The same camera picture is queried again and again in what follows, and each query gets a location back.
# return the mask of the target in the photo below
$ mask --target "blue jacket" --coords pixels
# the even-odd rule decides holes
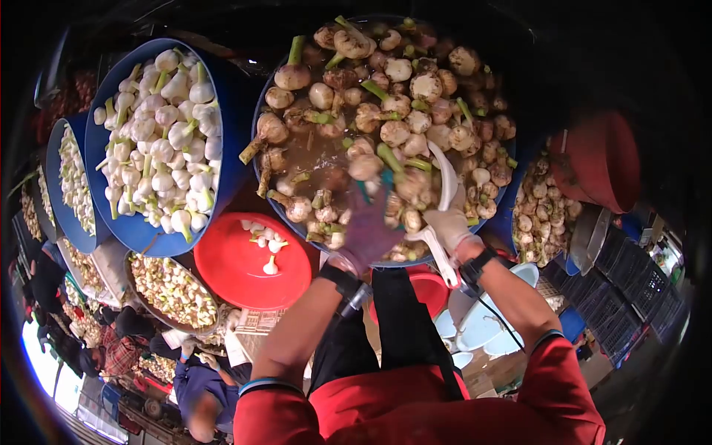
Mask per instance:
[[[222,410],[215,419],[215,425],[231,424],[235,417],[235,407],[240,398],[239,386],[228,386],[216,371],[207,366],[192,365],[176,362],[176,377],[173,379],[173,388],[178,399],[183,422],[188,420],[191,406],[203,393],[212,393],[222,405]]]

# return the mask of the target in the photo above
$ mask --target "cable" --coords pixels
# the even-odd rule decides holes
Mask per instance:
[[[507,330],[507,332],[509,333],[509,335],[512,336],[512,339],[513,339],[514,342],[517,344],[517,346],[519,347],[519,349],[521,349],[522,351],[524,351],[524,347],[522,346],[521,343],[519,343],[519,340],[517,340],[517,337],[515,337],[514,333],[512,332],[512,330],[511,330],[511,329],[509,328],[509,326],[507,325],[507,322],[501,317],[501,315],[499,315],[499,314],[498,314],[497,312],[495,312],[492,308],[490,308],[487,303],[485,303],[484,301],[482,301],[482,297],[481,297],[481,296],[478,295],[478,296],[477,296],[477,299],[480,300],[480,303],[482,303],[482,305],[483,305],[485,308],[488,308],[489,311],[492,312],[492,313],[499,319],[499,322],[502,323],[502,325],[504,325],[504,328]]]

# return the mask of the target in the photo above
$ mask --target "black wristband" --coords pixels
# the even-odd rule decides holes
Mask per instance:
[[[361,286],[361,280],[356,278],[356,275],[351,272],[344,272],[329,263],[324,263],[318,276],[332,281],[336,285],[336,291],[346,301],[351,301],[351,298],[356,295],[356,291]]]
[[[482,276],[482,268],[487,264],[492,258],[497,258],[497,251],[487,246],[485,250],[482,251],[476,258],[470,258],[465,261],[465,264],[460,266],[460,276],[462,281],[469,286],[475,293],[479,291],[479,285],[477,282]]]

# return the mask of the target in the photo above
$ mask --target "plaid shirt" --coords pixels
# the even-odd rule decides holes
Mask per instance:
[[[101,327],[99,343],[106,349],[104,373],[110,376],[123,375],[131,371],[143,352],[134,339],[119,338],[108,326]]]

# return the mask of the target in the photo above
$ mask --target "red plastic tub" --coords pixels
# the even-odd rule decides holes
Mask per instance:
[[[275,257],[278,272],[262,270],[272,253],[251,243],[250,231],[240,220],[260,223],[289,242]],[[311,283],[311,266],[293,232],[276,220],[257,213],[222,214],[208,227],[194,250],[195,264],[205,283],[225,301],[240,308],[288,308]]]
[[[428,307],[430,318],[438,315],[447,303],[450,289],[440,275],[430,272],[416,272],[410,275],[410,283],[415,290],[415,296],[420,303]],[[376,307],[373,301],[368,305],[368,315],[374,323],[378,324]]]
[[[630,211],[638,200],[638,147],[628,122],[617,111],[586,119],[566,135],[557,134],[550,153],[556,185],[566,197],[599,204],[616,214]]]

